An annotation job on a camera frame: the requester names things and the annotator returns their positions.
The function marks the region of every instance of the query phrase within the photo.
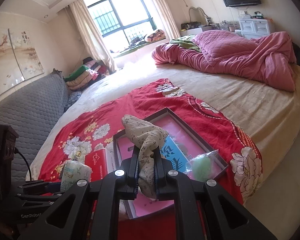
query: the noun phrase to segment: green blanket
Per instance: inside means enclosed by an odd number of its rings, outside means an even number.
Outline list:
[[[176,44],[184,49],[192,49],[197,52],[201,52],[200,48],[192,42],[192,39],[195,35],[188,35],[181,37],[177,40],[171,40],[171,44]]]
[[[88,69],[89,68],[87,66],[82,65],[75,72],[73,72],[72,74],[70,74],[70,76],[68,76],[67,78],[64,78],[65,82],[75,80],[77,77],[79,77],[83,72],[85,72]]]

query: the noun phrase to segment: tile floor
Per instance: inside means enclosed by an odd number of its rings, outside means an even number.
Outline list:
[[[246,208],[278,240],[288,240],[300,225],[300,132],[280,165],[252,196]]]

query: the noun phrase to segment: silver screw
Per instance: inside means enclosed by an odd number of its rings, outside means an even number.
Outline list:
[[[175,171],[175,170],[171,170],[171,171],[168,171],[168,174],[170,175],[170,176],[177,176],[178,175],[178,172],[177,171]]]
[[[83,187],[85,185],[87,185],[87,181],[85,179],[80,179],[78,182],[77,182],[77,185],[79,187]]]
[[[118,176],[118,177],[121,177],[121,176],[124,175],[124,170],[117,170],[117,171],[114,172],[114,174],[115,174],[116,176]]]
[[[217,183],[214,179],[208,179],[207,180],[207,185],[210,186],[210,187],[214,187],[215,185],[217,185]]]

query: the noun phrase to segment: beige bed sheet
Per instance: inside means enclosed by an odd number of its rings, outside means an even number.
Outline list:
[[[201,73],[182,65],[155,66],[150,57],[145,57],[84,91],[59,119],[32,162],[33,178],[38,178],[56,135],[66,124],[135,88],[169,78],[175,86],[220,110],[251,136],[261,152],[263,178],[266,179],[282,161],[300,129],[300,67],[292,67],[296,83],[294,93],[232,75]]]

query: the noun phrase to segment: green round object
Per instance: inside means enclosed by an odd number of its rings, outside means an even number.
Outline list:
[[[210,179],[209,178],[210,172],[211,172],[211,160],[209,157],[204,156],[202,158],[193,160],[192,174],[195,180],[204,182],[207,179]]]

